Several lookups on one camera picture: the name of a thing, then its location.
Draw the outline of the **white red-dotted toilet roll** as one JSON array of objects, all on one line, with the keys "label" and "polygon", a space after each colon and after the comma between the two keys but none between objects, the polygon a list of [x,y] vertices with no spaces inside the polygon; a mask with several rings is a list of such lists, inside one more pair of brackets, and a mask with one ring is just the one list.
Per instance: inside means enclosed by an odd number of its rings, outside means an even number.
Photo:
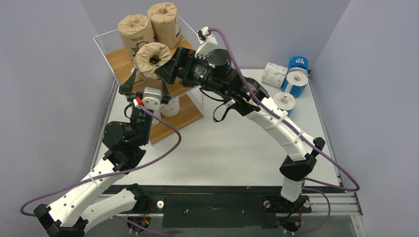
[{"label": "white red-dotted toilet roll", "polygon": [[151,124],[152,127],[154,127],[157,124],[159,124],[160,123],[160,119],[161,119],[161,113],[160,113],[160,111],[154,110],[153,111],[153,114],[154,114],[154,116],[153,116],[153,120],[152,120],[152,124]]},{"label": "white red-dotted toilet roll", "polygon": [[174,97],[168,104],[161,104],[159,111],[164,117],[173,117],[180,111],[179,97]]}]

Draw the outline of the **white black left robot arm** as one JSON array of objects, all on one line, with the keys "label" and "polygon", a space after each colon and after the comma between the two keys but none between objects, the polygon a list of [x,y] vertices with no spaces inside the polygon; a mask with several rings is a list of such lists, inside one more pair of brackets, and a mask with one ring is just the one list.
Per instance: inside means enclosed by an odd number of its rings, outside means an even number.
[{"label": "white black left robot arm", "polygon": [[150,112],[171,99],[165,82],[157,88],[146,87],[134,92],[137,70],[119,87],[132,107],[128,122],[112,121],[104,129],[102,143],[108,148],[104,157],[84,177],[83,184],[71,188],[51,204],[40,204],[34,214],[50,237],[82,237],[92,227],[121,212],[142,212],[148,204],[147,193],[138,184],[128,185],[102,201],[96,199],[116,181],[136,168],[146,151],[141,148],[150,141],[153,118],[137,107]]}]

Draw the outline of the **brown roll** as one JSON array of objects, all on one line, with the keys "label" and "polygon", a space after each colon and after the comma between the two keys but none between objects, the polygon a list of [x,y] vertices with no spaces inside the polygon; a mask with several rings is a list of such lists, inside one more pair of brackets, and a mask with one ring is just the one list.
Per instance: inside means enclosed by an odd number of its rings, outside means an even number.
[{"label": "brown roll", "polygon": [[134,57],[134,68],[141,80],[159,80],[156,69],[167,63],[172,57],[171,50],[165,44],[153,42],[143,45]]},{"label": "brown roll", "polygon": [[177,7],[172,2],[152,5],[147,15],[151,20],[156,41],[169,48],[175,47],[181,38]]},{"label": "brown roll", "polygon": [[151,20],[142,14],[128,15],[118,24],[118,31],[130,60],[145,44],[155,42]]}]

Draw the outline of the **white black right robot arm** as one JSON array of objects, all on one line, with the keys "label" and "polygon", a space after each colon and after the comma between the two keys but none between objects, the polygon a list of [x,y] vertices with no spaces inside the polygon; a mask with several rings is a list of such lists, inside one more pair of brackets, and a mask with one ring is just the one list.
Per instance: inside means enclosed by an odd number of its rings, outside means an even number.
[{"label": "white black right robot arm", "polygon": [[283,210],[293,210],[325,140],[301,131],[256,80],[240,78],[226,49],[212,50],[206,58],[194,54],[178,47],[172,58],[155,70],[156,75],[167,84],[180,79],[183,87],[200,86],[213,92],[222,98],[226,110],[235,110],[263,128],[287,153],[279,168],[284,181],[278,199]]}]

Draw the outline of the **white wire wooden shelf rack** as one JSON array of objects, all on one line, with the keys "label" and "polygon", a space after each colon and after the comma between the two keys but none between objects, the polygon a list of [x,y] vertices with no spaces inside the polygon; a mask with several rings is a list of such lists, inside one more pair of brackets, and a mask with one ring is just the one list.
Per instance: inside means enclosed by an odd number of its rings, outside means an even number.
[{"label": "white wire wooden shelf rack", "polygon": [[[181,39],[174,48],[170,49],[171,53],[174,54],[178,46],[188,49],[198,48],[200,43],[196,32],[180,16],[177,19]],[[124,109],[128,104],[127,98],[119,94],[118,91],[119,86],[125,83],[131,76],[134,64],[127,56],[118,30],[98,35],[94,40],[115,79],[105,114],[105,122],[102,126],[104,128],[108,122],[128,120],[124,116]],[[161,83],[161,80],[144,81],[137,75],[133,92],[142,92],[146,87],[160,89]],[[183,87],[180,84],[180,79],[176,78],[174,84],[167,85],[167,89],[171,100],[168,104],[160,107],[160,114],[157,113],[164,121],[167,121],[180,131],[180,129],[204,117],[203,94],[197,87]],[[172,134],[174,134],[173,130],[158,122],[151,128],[150,143],[155,145]]]}]

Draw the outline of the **blue toilet roll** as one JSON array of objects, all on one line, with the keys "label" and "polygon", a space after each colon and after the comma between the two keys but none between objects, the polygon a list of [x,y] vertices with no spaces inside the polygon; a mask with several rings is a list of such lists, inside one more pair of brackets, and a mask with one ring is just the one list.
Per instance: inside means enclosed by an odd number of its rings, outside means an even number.
[{"label": "blue toilet roll", "polygon": [[290,116],[293,109],[295,108],[296,101],[293,95],[286,93],[286,92],[278,92],[273,96],[273,100],[276,104],[276,106],[281,111],[286,111],[288,114],[287,116]]}]

